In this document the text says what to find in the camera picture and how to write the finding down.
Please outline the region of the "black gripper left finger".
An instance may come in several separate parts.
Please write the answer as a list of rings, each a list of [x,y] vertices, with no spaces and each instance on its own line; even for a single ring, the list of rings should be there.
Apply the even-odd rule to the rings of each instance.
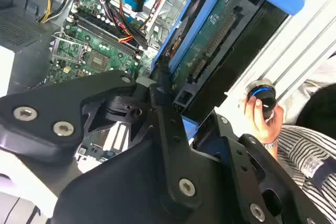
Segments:
[[[1,98],[1,147],[43,164],[65,166],[86,134],[115,121],[110,102],[122,97],[132,103],[128,117],[134,129],[127,150],[144,141],[156,143],[170,178],[174,148],[189,144],[182,118],[172,107],[169,75],[159,65],[152,73],[154,83],[144,87],[112,70],[7,95]]]

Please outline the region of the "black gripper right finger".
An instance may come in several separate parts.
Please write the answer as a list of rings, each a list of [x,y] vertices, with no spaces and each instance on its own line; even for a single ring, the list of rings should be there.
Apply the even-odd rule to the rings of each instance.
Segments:
[[[231,139],[220,115],[215,125],[214,223],[329,222],[253,136]]]

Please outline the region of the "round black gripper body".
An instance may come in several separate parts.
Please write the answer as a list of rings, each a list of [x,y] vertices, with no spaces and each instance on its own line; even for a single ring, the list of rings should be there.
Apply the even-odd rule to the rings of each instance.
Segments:
[[[187,145],[171,159],[166,178],[158,145],[139,143],[73,180],[52,223],[249,223],[224,164]]]

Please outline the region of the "person's hand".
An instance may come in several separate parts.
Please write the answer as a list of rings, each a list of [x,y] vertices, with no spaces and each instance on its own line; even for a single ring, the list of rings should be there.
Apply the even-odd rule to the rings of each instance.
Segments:
[[[255,96],[241,101],[240,109],[243,113],[249,133],[263,144],[275,141],[283,124],[283,108],[278,104],[273,109],[273,116],[267,122],[262,113],[263,104]]]

